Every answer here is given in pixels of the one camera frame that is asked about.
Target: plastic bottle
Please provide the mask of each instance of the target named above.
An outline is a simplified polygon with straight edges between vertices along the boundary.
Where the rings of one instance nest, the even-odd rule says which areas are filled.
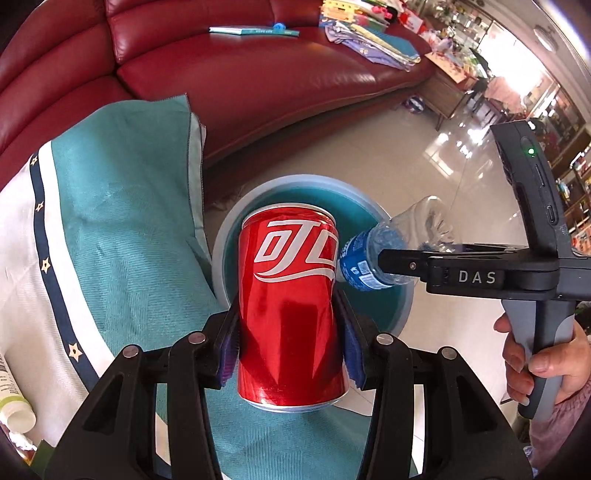
[[[31,430],[37,418],[31,405],[22,396],[8,364],[0,354],[0,421],[13,433]]]
[[[446,205],[437,197],[425,197],[400,215],[350,239],[341,249],[336,279],[363,291],[404,285],[416,279],[380,270],[378,255],[382,250],[454,252],[460,243]]]

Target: navy blue stripe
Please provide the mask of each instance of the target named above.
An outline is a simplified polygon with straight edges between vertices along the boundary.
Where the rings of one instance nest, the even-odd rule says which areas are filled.
[[[35,158],[39,158],[39,152],[31,157],[30,163]],[[51,255],[49,251],[49,244],[47,242],[47,233],[45,230],[45,188],[43,187],[43,179],[41,178],[41,169],[39,167],[39,161],[35,161],[34,164],[30,165],[31,182],[33,183],[33,190],[35,192],[35,216],[33,220],[34,232],[35,232],[35,243],[37,244],[37,254],[39,255],[39,269],[41,271],[41,277],[49,296],[51,308],[53,309],[53,315],[56,318],[57,330],[60,332],[61,342],[66,351],[66,355],[70,359],[72,366],[78,373],[78,376],[84,383],[84,386],[88,391],[96,385],[99,380],[95,369],[92,367],[88,357],[84,353],[83,345],[80,344],[72,323],[68,314],[64,297],[61,294],[61,288],[57,281],[56,274],[53,270],[53,263],[51,261]],[[44,260],[47,260],[51,265],[49,268],[43,269]],[[70,356],[70,345],[77,345],[82,352],[82,355],[78,356],[78,361]]]

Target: hand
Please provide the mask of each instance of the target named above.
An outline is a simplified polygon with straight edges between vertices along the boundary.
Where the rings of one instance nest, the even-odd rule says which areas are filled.
[[[509,317],[503,314],[493,327],[497,332],[509,333],[503,348],[507,376],[507,393],[521,403],[529,405],[527,395],[534,389],[534,374],[541,378],[564,375],[556,404],[572,397],[591,376],[591,345],[583,328],[574,323],[574,335],[569,343],[554,345],[538,352],[530,359],[528,368],[525,367],[525,351],[516,343]]]

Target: ceiling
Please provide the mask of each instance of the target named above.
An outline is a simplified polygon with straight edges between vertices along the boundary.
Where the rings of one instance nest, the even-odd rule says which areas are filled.
[[[564,87],[591,123],[591,2],[588,0],[484,0],[483,10],[510,30]],[[556,53],[534,35],[540,25],[554,31]]]

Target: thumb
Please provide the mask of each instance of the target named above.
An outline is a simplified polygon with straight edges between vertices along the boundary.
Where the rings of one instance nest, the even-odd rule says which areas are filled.
[[[532,356],[528,367],[531,373],[541,378],[576,375],[579,370],[576,353],[570,343],[561,343]]]

